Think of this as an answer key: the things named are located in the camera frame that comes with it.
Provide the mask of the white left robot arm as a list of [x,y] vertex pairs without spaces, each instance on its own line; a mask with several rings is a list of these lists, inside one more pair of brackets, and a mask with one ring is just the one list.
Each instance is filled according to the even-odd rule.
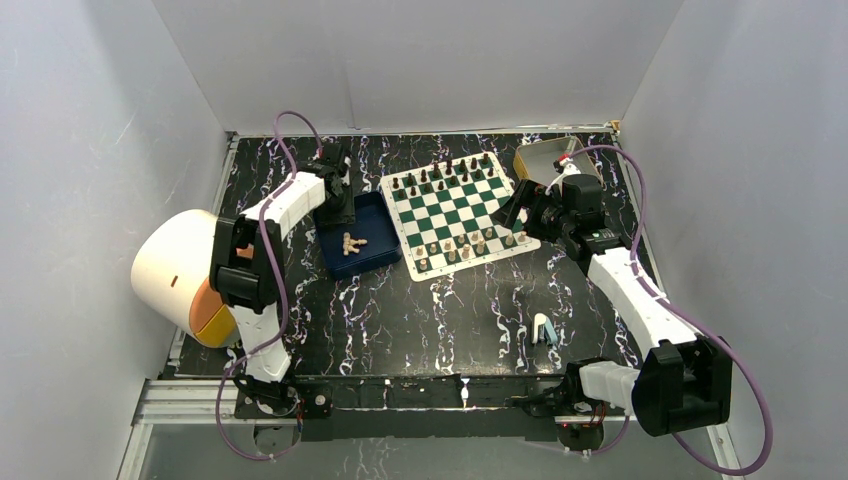
[[292,359],[282,339],[290,308],[283,280],[282,242],[304,217],[354,220],[352,155],[327,144],[294,165],[283,184],[235,217],[216,220],[208,280],[233,316],[243,356],[229,378],[263,412],[287,416],[300,402],[286,375]]

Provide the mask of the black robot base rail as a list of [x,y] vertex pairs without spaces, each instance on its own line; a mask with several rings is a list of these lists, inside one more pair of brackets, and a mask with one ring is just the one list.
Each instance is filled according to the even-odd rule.
[[302,440],[516,437],[571,451],[608,440],[622,409],[578,393],[562,374],[295,376],[233,380],[239,419],[292,421]]

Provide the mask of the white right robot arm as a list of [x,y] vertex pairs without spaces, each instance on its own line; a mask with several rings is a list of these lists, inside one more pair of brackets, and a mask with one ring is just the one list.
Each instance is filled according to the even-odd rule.
[[719,341],[662,306],[662,296],[625,239],[609,227],[599,179],[565,176],[547,187],[522,179],[493,220],[526,214],[531,238],[559,243],[612,303],[643,356],[635,369],[602,358],[568,364],[560,395],[577,414],[620,407],[651,436],[721,424],[730,415],[732,361]]

